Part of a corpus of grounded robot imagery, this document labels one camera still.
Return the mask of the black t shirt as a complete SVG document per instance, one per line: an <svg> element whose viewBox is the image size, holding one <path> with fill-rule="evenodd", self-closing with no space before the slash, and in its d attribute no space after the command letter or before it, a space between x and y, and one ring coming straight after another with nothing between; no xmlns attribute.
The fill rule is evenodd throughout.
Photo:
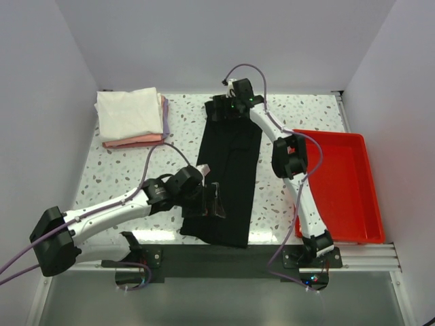
<svg viewBox="0 0 435 326"><path fill-rule="evenodd" d="M198 152L198 164L208 164L207 183L217 182L226 217L192 217L180 229L211 245L245 248L256 186L261 129L247 118L212 120L212 102L205 103L207 122Z"/></svg>

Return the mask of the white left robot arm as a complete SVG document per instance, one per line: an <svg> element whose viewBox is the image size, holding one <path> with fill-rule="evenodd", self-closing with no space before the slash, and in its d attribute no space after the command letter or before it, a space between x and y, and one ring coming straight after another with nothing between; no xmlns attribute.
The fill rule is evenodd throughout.
<svg viewBox="0 0 435 326"><path fill-rule="evenodd" d="M226 216L220 185L207 183L208 166L186 166L174 175L145 180L139 187L117 198L75 211L57 206L44 211L29 240L44 276L56 276L75 264L96 260L136 265L141 258L139 244L130 235L106 244L90 238L121 223L181 208L184 219Z"/></svg>

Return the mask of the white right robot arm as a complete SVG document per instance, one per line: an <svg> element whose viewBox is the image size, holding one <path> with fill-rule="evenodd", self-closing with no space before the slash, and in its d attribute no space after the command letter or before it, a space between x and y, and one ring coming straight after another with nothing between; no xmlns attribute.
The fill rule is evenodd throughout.
<svg viewBox="0 0 435 326"><path fill-rule="evenodd" d="M295 200L295 213L302 234L301 261L312 267L319 266L334 249L332 236L315 203L309 175L317 167L309 168L306 141L318 145L312 137L286 128L266 108L266 98L255 95L251 82L245 79L225 79L225 94L213 97L213 121L249 119L272 142L271 166L275 176L282 179Z"/></svg>

